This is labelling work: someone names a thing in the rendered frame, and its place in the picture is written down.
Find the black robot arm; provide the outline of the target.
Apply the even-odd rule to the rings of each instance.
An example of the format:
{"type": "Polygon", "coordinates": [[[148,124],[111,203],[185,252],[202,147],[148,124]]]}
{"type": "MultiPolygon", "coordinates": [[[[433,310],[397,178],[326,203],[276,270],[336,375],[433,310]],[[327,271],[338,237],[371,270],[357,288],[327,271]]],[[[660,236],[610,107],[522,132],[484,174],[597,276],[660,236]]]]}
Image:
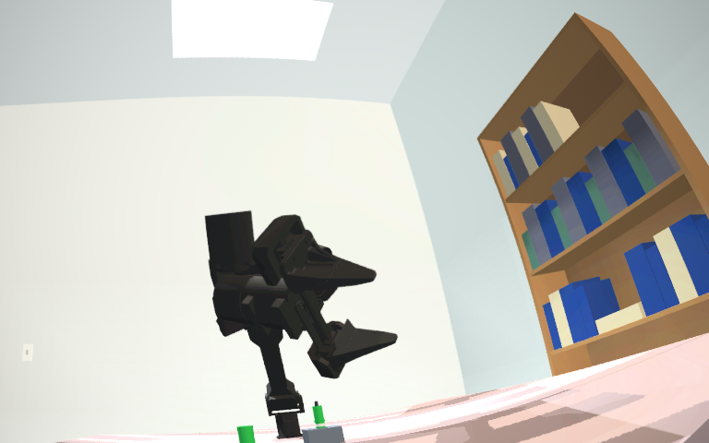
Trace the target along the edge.
{"type": "Polygon", "coordinates": [[[262,276],[249,251],[255,242],[252,210],[205,216],[205,226],[214,285],[212,302],[220,332],[226,337],[247,330],[249,339],[260,349],[267,371],[265,402],[269,416],[275,415],[277,438],[302,437],[297,414],[305,413],[303,396],[284,373],[279,346],[282,329],[272,329],[269,335],[262,335],[256,326],[245,320],[241,311],[243,286],[250,278],[262,276]],[[272,413],[293,409],[299,411],[272,413]]]}

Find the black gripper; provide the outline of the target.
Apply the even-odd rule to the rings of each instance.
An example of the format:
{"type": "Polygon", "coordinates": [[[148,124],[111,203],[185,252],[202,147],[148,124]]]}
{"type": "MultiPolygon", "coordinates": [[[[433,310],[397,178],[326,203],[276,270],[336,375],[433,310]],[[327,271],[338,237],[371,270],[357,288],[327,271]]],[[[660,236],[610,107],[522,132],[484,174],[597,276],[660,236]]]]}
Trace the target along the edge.
{"type": "Polygon", "coordinates": [[[396,333],[358,329],[348,318],[325,322],[314,290],[373,282],[377,272],[322,250],[299,215],[273,219],[249,251],[262,276],[242,288],[245,320],[262,335],[285,329],[298,340],[307,331],[307,354],[322,377],[339,378],[345,364],[397,341],[396,333]]]}

